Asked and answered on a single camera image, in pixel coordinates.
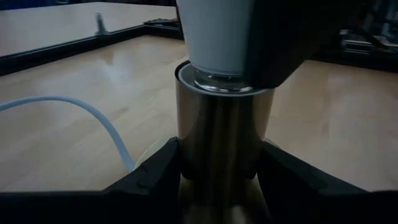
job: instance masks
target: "white object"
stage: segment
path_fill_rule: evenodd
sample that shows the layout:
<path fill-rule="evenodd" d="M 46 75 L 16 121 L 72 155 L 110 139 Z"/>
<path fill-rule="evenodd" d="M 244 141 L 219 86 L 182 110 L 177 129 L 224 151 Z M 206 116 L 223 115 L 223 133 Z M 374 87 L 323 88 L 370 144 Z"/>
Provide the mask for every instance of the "white object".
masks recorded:
<path fill-rule="evenodd" d="M 112 140 L 114 144 L 116 145 L 116 148 L 119 151 L 120 157 L 122 158 L 124 165 L 126 166 L 127 170 L 132 171 L 134 168 L 134 162 L 132 161 L 129 152 L 126 149 L 126 146 L 124 145 L 119 133 L 116 131 L 112 123 L 106 118 L 105 115 L 103 115 L 101 112 L 99 112 L 97 109 L 89 105 L 88 103 L 85 103 L 84 101 L 74 99 L 68 96 L 40 96 L 40 97 L 30 97 L 30 98 L 23 98 L 19 100 L 13 100 L 7 103 L 0 104 L 0 112 L 24 105 L 26 103 L 32 103 L 32 102 L 38 102 L 38 101 L 48 101 L 48 100 L 54 100 L 54 101 L 63 101 L 63 102 L 68 102 L 74 105 L 77 105 L 85 110 L 87 110 L 89 113 L 91 113 L 103 126 L 104 128 L 108 131 L 109 135 L 112 137 Z"/>
<path fill-rule="evenodd" d="M 177 0 L 192 65 L 208 73 L 243 74 L 254 0 Z"/>

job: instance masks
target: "metal cylinder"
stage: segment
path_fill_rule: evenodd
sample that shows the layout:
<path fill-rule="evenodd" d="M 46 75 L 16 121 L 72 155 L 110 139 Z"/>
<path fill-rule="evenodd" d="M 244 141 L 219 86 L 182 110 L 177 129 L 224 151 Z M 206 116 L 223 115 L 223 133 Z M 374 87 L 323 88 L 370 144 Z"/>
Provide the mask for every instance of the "metal cylinder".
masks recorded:
<path fill-rule="evenodd" d="M 182 174 L 192 182 L 193 200 L 235 205 L 256 174 L 274 91 L 208 91 L 195 84 L 188 62 L 175 76 Z"/>

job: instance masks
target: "white cable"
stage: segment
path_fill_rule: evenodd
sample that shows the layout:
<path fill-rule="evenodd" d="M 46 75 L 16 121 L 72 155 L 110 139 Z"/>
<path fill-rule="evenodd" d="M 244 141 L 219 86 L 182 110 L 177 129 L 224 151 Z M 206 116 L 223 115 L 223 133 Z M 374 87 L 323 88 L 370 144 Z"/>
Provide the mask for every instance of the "white cable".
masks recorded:
<path fill-rule="evenodd" d="M 91 113 L 103 126 L 104 128 L 108 131 L 109 135 L 112 137 L 112 140 L 114 144 L 116 145 L 116 148 L 119 151 L 120 156 L 122 157 L 122 160 L 124 162 L 124 165 L 129 171 L 132 171 L 134 168 L 134 162 L 132 161 L 129 152 L 126 149 L 126 146 L 124 145 L 119 133 L 116 131 L 112 123 L 106 118 L 105 115 L 101 114 L 97 109 L 92 107 L 91 105 L 78 100 L 74 99 L 68 96 L 40 96 L 40 97 L 30 97 L 30 98 L 23 98 L 19 100 L 13 100 L 7 103 L 3 103 L 0 105 L 0 111 L 4 111 L 9 108 L 13 108 L 15 106 L 20 106 L 26 103 L 31 103 L 31 102 L 38 102 L 38 101 L 63 101 L 63 102 L 68 102 L 74 105 L 77 105 L 85 110 L 87 110 L 89 113 Z"/>

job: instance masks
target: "cable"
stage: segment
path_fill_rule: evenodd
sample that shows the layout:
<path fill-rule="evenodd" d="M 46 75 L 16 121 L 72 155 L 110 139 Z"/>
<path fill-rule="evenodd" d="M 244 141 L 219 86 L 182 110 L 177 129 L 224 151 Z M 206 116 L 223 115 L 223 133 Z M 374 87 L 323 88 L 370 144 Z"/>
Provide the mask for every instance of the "cable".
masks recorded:
<path fill-rule="evenodd" d="M 23 98 L 19 100 L 13 100 L 7 103 L 3 103 L 0 105 L 0 111 L 7 110 L 9 108 L 13 108 L 15 106 L 20 106 L 24 105 L 26 103 L 31 103 L 31 102 L 38 102 L 38 101 L 63 101 L 63 102 L 68 102 L 74 105 L 77 105 L 85 110 L 87 110 L 89 113 L 91 113 L 103 126 L 104 128 L 108 131 L 109 135 L 111 136 L 114 144 L 116 145 L 116 148 L 119 151 L 119 154 L 124 162 L 124 165 L 129 171 L 132 171 L 134 168 L 134 162 L 130 157 L 129 152 L 126 149 L 126 146 L 124 145 L 119 133 L 116 131 L 112 123 L 106 118 L 105 115 L 103 115 L 101 112 L 99 112 L 97 109 L 92 107 L 91 105 L 85 103 L 84 101 L 74 99 L 68 96 L 40 96 L 40 97 L 30 97 L 30 98 Z"/>

